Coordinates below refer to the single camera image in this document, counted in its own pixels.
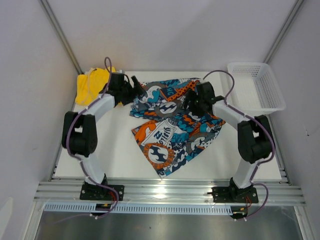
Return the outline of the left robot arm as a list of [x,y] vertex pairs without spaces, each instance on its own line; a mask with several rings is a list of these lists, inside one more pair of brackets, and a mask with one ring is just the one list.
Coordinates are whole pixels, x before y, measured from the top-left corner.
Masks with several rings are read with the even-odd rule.
[[111,189],[95,154],[98,145],[97,122],[119,103],[127,105],[144,95],[146,91],[136,76],[114,72],[93,102],[80,112],[68,111],[64,115],[62,147],[79,162],[85,182],[93,185],[90,192],[97,200],[105,199]]

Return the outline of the patterned blue orange shorts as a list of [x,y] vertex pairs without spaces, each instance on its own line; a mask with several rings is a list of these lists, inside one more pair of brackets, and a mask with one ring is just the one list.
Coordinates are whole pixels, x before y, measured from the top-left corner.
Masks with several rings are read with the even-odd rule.
[[194,115],[185,109],[186,94],[200,78],[176,78],[142,83],[130,116],[147,121],[132,129],[135,141],[160,178],[179,170],[211,145],[225,121],[211,113]]

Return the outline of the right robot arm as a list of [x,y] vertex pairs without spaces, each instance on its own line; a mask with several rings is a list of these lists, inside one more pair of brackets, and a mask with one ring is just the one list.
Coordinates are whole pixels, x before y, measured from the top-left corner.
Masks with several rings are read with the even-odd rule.
[[212,114],[237,131],[237,149],[241,160],[229,181],[228,196],[234,202],[241,201],[253,188],[253,178],[259,166],[272,160],[275,154],[267,117],[251,117],[236,109],[223,96],[216,96],[209,82],[197,85],[195,90],[189,89],[183,107],[197,116]]

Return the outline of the yellow shorts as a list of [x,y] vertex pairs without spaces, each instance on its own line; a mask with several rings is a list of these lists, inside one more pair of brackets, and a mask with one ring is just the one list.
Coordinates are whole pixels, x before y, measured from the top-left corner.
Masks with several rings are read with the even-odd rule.
[[79,106],[90,105],[109,81],[110,73],[107,69],[91,68],[84,74],[77,76],[75,103]]

